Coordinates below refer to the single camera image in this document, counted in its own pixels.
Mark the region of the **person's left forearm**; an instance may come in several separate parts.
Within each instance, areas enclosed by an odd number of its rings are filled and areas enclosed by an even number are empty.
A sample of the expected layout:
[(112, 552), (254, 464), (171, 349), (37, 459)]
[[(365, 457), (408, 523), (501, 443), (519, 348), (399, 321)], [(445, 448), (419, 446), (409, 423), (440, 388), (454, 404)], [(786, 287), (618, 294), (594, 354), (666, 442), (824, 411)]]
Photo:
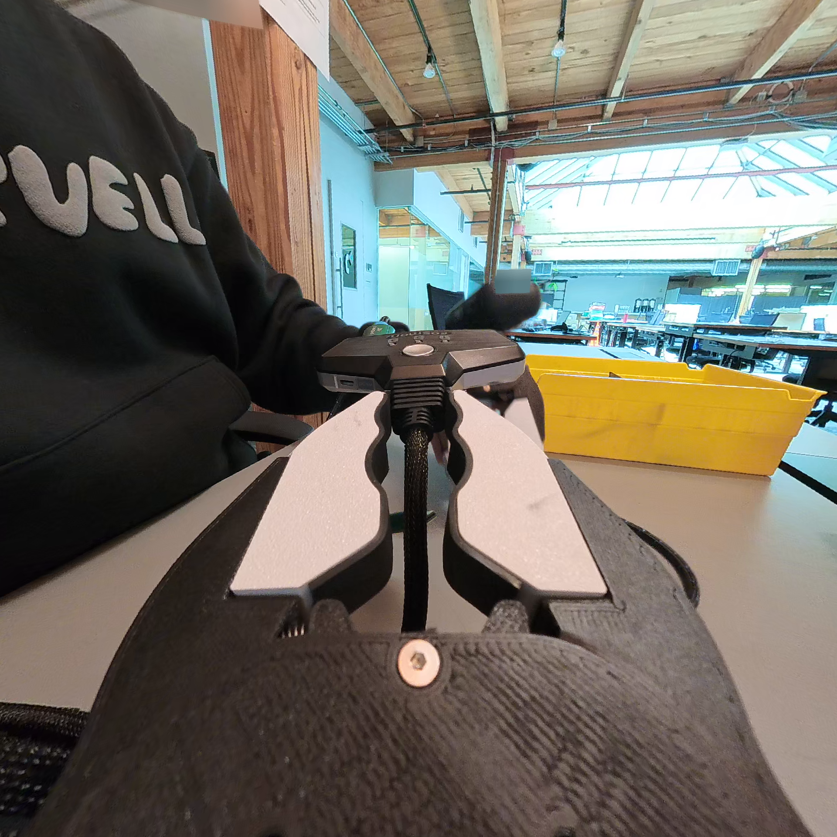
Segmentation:
[(320, 360), (360, 329), (304, 298), (298, 282), (264, 257), (236, 257), (218, 277), (232, 322), (218, 358), (251, 400), (276, 413), (330, 412), (337, 394), (320, 382)]

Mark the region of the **yellow plastic bin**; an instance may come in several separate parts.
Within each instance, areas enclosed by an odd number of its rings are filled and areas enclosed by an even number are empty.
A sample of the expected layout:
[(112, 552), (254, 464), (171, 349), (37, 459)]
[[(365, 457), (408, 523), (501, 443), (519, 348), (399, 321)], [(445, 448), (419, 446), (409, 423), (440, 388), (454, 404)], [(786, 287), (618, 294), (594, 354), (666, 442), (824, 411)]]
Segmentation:
[(771, 476), (824, 392), (724, 367), (529, 354), (557, 455)]

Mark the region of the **wooden post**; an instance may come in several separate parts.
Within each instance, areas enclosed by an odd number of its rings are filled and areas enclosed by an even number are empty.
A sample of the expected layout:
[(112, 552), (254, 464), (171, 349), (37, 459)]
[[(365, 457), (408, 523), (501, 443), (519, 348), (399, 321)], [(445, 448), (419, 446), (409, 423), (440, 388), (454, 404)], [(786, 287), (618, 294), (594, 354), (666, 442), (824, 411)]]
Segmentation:
[(292, 305), (294, 348), (318, 348), (327, 316), (318, 73), (256, 3), (255, 27), (212, 22), (228, 192), (248, 236), (307, 303)]

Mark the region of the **black office chair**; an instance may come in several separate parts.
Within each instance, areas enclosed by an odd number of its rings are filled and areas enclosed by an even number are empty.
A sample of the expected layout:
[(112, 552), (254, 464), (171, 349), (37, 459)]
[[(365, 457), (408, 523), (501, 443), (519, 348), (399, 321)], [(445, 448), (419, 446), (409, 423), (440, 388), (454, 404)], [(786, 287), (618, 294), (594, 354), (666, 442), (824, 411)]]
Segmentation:
[(433, 330), (445, 330), (448, 314), (465, 299), (465, 293), (461, 290), (448, 290), (431, 284), (426, 285), (426, 290)]

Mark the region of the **glass partition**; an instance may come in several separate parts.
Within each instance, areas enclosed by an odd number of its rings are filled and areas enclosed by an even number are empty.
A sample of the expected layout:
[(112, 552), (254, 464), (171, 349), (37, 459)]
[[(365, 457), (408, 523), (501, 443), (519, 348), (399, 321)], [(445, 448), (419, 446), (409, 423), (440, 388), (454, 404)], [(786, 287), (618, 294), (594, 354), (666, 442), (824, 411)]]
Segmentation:
[(427, 285), (449, 278), (451, 243), (412, 208), (378, 210), (378, 314), (430, 330)]

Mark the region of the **grey desk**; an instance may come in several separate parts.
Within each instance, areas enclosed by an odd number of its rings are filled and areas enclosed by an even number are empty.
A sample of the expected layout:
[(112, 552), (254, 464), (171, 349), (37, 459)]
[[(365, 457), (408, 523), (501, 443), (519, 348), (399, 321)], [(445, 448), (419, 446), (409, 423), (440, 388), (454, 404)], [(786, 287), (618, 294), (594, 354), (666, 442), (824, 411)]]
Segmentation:
[[(88, 710), (141, 605), (272, 459), (2, 599), (2, 701)], [(811, 833), (835, 835), (835, 504), (770, 478), (563, 456), (696, 573), (699, 614)]]

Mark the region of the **white paper sheet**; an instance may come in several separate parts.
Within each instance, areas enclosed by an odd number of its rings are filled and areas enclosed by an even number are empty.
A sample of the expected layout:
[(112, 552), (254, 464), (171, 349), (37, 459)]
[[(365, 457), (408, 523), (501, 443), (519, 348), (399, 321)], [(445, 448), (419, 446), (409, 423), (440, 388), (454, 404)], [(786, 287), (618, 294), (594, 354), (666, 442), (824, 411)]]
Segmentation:
[(330, 78), (329, 1), (260, 1), (259, 5), (320, 73)]

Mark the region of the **red steel column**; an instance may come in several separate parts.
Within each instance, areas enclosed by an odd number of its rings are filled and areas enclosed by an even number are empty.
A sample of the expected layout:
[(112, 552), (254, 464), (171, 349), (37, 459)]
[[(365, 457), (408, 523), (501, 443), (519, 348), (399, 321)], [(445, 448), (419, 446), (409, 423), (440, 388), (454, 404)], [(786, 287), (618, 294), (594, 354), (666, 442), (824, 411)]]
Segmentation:
[(507, 172), (513, 152), (502, 147), (494, 152), (491, 168), (490, 205), (487, 225), (487, 261), (485, 267), (485, 284), (491, 285), (497, 274), (500, 258), (500, 248), (504, 237)]

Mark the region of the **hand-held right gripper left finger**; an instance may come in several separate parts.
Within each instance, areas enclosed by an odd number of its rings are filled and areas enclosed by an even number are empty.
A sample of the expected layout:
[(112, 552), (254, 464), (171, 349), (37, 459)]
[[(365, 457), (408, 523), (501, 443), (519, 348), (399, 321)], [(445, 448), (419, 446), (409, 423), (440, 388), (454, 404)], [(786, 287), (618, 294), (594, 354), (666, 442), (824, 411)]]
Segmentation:
[(289, 596), (305, 609), (332, 599), (354, 612), (392, 574), (382, 482), (391, 434), (388, 396), (373, 392), (307, 436), (290, 455), (230, 591)]

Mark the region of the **black hub with metal button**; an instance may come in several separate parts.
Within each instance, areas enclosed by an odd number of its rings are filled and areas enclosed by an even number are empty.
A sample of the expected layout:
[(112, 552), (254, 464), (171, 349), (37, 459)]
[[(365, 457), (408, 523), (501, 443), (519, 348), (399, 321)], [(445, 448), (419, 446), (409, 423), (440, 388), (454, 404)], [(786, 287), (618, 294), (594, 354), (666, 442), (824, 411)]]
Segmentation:
[(386, 392), (395, 410), (444, 403), (451, 389), (511, 384), (525, 354), (494, 330), (374, 333), (343, 340), (318, 363), (320, 384), (331, 392)]

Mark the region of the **dark office desk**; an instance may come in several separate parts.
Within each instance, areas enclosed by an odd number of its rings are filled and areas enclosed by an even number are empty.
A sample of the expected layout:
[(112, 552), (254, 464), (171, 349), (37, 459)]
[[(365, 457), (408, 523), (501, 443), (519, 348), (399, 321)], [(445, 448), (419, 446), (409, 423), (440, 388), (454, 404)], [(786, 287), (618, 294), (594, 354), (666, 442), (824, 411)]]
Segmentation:
[(592, 346), (598, 340), (590, 334), (552, 330), (508, 330), (505, 334), (513, 340), (546, 346)]
[(721, 357), (721, 364), (742, 371), (757, 361), (769, 360), (783, 353), (806, 361), (800, 385), (806, 388), (836, 391), (836, 341), (799, 337), (748, 337), (741, 335), (699, 334), (700, 347)]

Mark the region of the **person's black hoodie torso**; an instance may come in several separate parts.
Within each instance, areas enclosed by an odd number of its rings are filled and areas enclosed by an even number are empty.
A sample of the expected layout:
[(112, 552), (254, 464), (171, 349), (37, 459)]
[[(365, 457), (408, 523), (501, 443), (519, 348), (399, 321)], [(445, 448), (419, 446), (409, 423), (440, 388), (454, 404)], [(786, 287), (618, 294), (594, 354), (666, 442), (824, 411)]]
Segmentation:
[(54, 2), (1, 26), (5, 594), (252, 461), (218, 268), (263, 255), (109, 37)]

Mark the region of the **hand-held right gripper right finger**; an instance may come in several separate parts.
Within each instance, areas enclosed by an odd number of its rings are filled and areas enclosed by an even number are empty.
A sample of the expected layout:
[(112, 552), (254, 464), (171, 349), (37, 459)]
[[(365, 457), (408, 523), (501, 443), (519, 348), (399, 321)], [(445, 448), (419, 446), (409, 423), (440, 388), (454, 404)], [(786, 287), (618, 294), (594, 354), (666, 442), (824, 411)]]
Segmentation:
[(604, 602), (609, 588), (543, 450), (524, 398), (505, 413), (451, 394), (444, 540), (450, 587), (488, 615), (519, 602), (534, 619), (553, 601)]

